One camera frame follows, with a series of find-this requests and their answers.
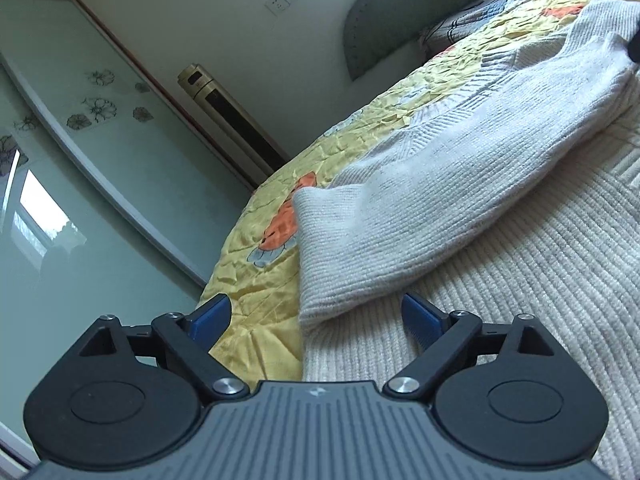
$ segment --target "flower decal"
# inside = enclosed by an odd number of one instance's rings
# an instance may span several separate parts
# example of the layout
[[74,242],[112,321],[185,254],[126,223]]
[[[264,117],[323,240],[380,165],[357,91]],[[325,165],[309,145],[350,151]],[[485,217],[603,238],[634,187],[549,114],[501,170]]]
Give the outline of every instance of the flower decal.
[[[18,143],[11,135],[0,137],[0,177],[8,175],[14,165],[15,152],[18,149]],[[18,167],[29,161],[24,153],[20,152],[18,159]]]
[[107,119],[111,119],[116,116],[117,108],[108,99],[101,97],[87,98],[82,101],[82,104],[86,105],[89,110],[89,115],[94,118],[94,121],[101,123]]
[[107,86],[113,83],[116,76],[113,75],[111,70],[96,70],[88,75],[89,81],[96,86]]
[[14,123],[14,128],[16,130],[20,130],[21,132],[28,132],[30,130],[35,130],[39,124],[40,121],[35,116],[35,114],[30,114],[19,123]]
[[91,121],[85,114],[75,114],[66,120],[66,125],[72,130],[82,130],[91,126]]
[[137,120],[139,123],[146,123],[147,121],[150,121],[154,117],[153,115],[151,115],[151,112],[149,110],[147,110],[146,108],[143,108],[142,106],[139,106],[138,108],[133,110],[133,118]]
[[151,92],[151,88],[149,88],[149,85],[144,82],[136,83],[136,90],[141,94],[146,94],[147,92]]

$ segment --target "sweater sleeve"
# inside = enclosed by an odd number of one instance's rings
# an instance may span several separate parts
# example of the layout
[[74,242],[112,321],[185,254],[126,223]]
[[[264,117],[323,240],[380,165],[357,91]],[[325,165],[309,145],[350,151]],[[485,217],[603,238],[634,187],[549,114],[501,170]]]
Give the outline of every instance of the sweater sleeve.
[[615,120],[639,96],[619,34],[638,17],[640,4],[592,2],[556,56],[392,138],[392,156],[373,152],[335,187],[297,192],[302,329],[433,269]]

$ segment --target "blue gripper pad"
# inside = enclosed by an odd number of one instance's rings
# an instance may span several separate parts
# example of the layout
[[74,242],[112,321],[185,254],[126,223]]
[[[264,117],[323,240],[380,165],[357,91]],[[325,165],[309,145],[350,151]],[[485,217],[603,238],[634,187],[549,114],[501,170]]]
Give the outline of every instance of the blue gripper pad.
[[186,319],[189,337],[209,352],[231,323],[231,300],[226,294],[217,294]]
[[401,313],[404,328],[416,339],[423,351],[451,326],[447,314],[416,294],[404,295]]

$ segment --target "metal screw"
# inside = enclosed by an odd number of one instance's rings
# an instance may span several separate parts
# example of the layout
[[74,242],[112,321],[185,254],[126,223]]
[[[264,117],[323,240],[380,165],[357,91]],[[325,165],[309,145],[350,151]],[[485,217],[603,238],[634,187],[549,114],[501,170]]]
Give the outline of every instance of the metal screw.
[[221,395],[233,395],[244,389],[244,383],[235,377],[223,377],[213,383],[213,390]]
[[388,383],[389,389],[397,394],[412,394],[420,388],[420,383],[413,377],[395,377]]

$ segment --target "white knit sweater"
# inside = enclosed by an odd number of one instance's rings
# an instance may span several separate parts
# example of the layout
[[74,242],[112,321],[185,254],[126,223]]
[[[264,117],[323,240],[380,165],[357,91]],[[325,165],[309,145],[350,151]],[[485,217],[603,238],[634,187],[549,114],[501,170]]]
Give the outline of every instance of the white knit sweater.
[[623,40],[638,18],[599,0],[564,44],[486,56],[423,123],[296,193],[305,380],[382,383],[407,364],[399,299],[422,276],[443,310],[539,316],[609,403],[600,465],[640,474],[640,85]]

